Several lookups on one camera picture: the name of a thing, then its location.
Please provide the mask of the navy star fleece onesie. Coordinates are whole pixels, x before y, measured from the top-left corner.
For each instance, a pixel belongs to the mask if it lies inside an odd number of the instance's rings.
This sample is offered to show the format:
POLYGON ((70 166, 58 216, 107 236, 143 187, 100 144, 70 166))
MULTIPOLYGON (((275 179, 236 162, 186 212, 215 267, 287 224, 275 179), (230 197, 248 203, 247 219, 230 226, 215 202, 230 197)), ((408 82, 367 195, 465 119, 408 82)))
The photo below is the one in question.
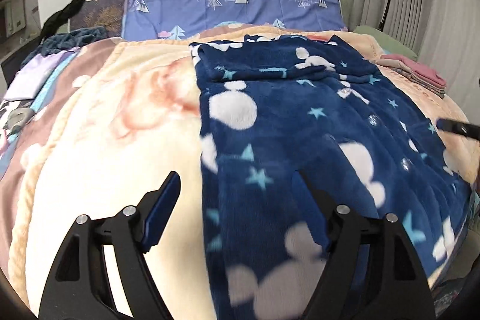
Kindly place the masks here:
POLYGON ((202 215, 219 319, 297 319, 326 266, 310 189, 396 214, 430 284, 465 227, 471 181, 414 101, 340 37, 194 43, 202 215))

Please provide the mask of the stack of folded pink cloths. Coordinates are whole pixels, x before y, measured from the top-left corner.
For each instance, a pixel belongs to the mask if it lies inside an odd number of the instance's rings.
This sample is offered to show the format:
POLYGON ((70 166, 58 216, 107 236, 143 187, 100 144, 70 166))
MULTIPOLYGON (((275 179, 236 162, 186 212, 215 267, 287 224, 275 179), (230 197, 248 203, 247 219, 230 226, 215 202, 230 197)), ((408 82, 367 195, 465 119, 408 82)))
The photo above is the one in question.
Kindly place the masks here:
POLYGON ((444 98, 446 94, 447 81, 437 71, 402 54, 383 54, 376 61, 376 64, 391 68, 401 76, 426 88, 440 98, 444 98))

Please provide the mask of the green pillow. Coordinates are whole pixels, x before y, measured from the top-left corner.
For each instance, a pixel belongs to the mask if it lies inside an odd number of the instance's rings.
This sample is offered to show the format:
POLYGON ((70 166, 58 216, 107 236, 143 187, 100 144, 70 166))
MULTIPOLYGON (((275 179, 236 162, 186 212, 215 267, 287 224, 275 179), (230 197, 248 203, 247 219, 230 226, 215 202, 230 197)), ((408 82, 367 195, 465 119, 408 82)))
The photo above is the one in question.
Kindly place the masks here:
POLYGON ((418 56, 415 52, 402 44, 400 41, 395 40, 393 37, 388 36, 382 31, 367 25, 359 25, 353 30, 353 32, 358 34, 367 34, 374 37, 379 46, 381 46, 385 52, 391 54, 402 54, 413 61, 418 60, 418 56))

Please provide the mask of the peach fleece blanket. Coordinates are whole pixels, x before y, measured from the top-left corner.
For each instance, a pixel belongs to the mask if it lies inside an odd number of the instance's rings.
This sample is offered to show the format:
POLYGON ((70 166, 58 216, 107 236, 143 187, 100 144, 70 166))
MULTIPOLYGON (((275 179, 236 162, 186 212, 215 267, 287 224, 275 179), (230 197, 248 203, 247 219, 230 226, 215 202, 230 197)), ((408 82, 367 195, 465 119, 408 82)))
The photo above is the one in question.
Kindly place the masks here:
POLYGON ((298 35, 327 41, 340 37, 431 120, 445 146, 460 161, 471 184, 464 231, 439 280, 428 284, 435 319, 460 319, 479 300, 479 267, 455 283, 453 302, 438 310, 444 276, 479 213, 475 179, 478 140, 441 131, 438 118, 468 123, 450 99, 433 96, 376 61, 383 55, 368 36, 346 32, 280 32, 245 28, 190 41, 117 41, 97 71, 94 47, 62 62, 50 77, 55 97, 30 120, 13 159, 24 173, 18 185, 16 221, 1 278, 1 313, 8 319, 40 319, 50 268, 70 227, 81 215, 109 218, 160 188, 175 171, 180 196, 160 242, 145 254, 171 319, 219 319, 204 244, 200 89, 191 56, 194 43, 241 42, 247 36, 274 39, 298 35))

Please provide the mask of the patterned bed sheet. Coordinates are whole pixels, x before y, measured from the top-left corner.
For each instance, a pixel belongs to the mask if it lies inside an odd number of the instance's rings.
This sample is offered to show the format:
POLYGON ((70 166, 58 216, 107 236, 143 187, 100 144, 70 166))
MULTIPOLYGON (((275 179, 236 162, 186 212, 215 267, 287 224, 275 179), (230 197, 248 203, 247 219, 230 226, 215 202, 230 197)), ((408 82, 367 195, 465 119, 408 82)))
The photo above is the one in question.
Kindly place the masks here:
POLYGON ((20 132, 36 114, 32 103, 33 100, 1 102, 1 177, 13 157, 20 132))

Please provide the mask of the lilac folded cloth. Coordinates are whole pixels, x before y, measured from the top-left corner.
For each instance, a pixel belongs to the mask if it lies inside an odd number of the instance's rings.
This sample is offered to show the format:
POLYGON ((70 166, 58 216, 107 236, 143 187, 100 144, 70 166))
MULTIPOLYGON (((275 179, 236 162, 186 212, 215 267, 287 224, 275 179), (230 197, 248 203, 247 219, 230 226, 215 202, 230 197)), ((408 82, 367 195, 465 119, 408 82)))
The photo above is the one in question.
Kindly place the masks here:
POLYGON ((78 46, 70 50, 61 50, 57 54, 35 55, 17 74, 7 89, 5 101, 32 100, 51 73, 68 56, 78 52, 78 46))

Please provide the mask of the dark teal knitted throw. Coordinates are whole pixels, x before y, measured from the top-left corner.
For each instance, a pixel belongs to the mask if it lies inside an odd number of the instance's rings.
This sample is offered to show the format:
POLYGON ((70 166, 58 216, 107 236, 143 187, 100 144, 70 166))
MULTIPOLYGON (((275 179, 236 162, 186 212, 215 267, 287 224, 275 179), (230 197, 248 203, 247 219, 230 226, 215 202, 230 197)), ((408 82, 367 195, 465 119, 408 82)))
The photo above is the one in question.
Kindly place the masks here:
POLYGON ((103 26, 95 28, 80 28, 72 32, 55 34, 43 40, 21 63, 20 68, 25 67, 35 56, 41 54, 46 57, 50 54, 58 54, 74 47, 83 47, 96 41, 108 38, 107 30, 103 26))

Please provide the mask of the black garment on headboard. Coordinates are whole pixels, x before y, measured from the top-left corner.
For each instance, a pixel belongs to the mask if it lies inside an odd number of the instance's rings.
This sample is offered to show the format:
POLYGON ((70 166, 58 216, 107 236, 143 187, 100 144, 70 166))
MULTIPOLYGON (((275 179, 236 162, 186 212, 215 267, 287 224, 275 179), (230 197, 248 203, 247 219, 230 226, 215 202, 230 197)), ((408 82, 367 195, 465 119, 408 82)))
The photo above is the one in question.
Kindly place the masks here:
POLYGON ((72 0, 63 9, 56 11, 50 16, 42 26, 39 42, 42 43, 47 38, 55 35, 60 27, 79 13, 85 2, 86 0, 72 0))

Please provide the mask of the dark floral pillow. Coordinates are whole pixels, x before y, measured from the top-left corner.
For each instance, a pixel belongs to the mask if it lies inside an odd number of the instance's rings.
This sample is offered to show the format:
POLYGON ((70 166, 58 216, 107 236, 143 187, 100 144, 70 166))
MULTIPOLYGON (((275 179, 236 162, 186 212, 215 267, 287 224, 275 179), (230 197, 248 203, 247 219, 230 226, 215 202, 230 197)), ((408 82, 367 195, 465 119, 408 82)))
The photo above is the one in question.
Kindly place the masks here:
POLYGON ((69 30, 103 26, 109 37, 119 37, 124 8, 125 0, 85 0, 80 11, 70 19, 69 30))

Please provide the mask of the purple tree print pillow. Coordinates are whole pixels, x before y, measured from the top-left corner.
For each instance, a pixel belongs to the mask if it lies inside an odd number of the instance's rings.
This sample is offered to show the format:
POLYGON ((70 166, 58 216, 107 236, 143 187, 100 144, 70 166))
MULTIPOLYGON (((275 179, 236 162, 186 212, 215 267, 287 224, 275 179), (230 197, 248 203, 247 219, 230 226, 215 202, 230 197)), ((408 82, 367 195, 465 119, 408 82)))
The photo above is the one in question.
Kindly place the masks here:
POLYGON ((229 23, 342 31, 340 0, 126 0, 125 40, 185 40, 229 23))

